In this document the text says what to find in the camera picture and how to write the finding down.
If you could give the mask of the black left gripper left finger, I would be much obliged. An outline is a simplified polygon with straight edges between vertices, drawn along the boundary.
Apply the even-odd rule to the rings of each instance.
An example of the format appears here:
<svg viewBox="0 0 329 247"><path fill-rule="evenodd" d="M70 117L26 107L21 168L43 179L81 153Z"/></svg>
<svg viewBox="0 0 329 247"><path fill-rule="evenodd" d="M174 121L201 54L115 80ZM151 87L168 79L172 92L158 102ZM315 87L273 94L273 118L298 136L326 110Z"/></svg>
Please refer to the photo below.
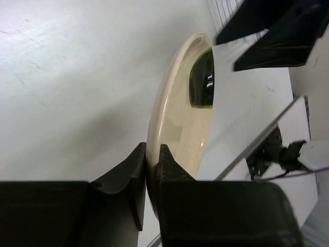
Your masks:
<svg viewBox="0 0 329 247"><path fill-rule="evenodd" d="M1 246L137 246L145 149L92 182L1 182Z"/></svg>

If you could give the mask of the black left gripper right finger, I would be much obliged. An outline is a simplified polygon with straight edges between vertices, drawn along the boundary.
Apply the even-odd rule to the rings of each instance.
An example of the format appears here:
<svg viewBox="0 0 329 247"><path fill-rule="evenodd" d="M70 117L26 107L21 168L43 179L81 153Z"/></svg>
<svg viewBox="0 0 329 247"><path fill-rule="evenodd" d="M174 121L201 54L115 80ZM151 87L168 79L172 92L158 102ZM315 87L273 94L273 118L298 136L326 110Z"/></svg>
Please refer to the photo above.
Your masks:
<svg viewBox="0 0 329 247"><path fill-rule="evenodd" d="M163 246L304 246L289 200L274 183L197 181L162 145L156 188Z"/></svg>

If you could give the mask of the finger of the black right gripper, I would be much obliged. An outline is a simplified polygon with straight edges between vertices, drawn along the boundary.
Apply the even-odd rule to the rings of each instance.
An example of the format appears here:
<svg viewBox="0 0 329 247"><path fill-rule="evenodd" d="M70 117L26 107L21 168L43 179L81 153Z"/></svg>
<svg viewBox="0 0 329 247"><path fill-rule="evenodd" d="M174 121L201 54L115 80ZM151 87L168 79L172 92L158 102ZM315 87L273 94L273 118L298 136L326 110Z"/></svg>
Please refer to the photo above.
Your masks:
<svg viewBox="0 0 329 247"><path fill-rule="evenodd" d="M234 63L233 70L304 66L328 26L328 1L277 1L285 13Z"/></svg>
<svg viewBox="0 0 329 247"><path fill-rule="evenodd" d="M292 7L293 1L246 0L217 34L215 44L225 44L270 29Z"/></svg>

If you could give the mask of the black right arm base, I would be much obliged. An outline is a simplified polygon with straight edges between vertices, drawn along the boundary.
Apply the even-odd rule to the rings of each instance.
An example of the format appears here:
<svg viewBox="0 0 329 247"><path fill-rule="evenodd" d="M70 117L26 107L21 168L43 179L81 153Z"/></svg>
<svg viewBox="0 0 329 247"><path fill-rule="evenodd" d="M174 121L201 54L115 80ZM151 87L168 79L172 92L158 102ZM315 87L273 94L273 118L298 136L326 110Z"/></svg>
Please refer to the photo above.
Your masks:
<svg viewBox="0 0 329 247"><path fill-rule="evenodd" d="M284 178L293 171L310 172L298 158L305 140L299 140L287 147L282 143L282 135L279 128L275 128L261 144L246 158L250 178L253 181L262 180L262 176L271 164L279 165L284 171L267 180Z"/></svg>

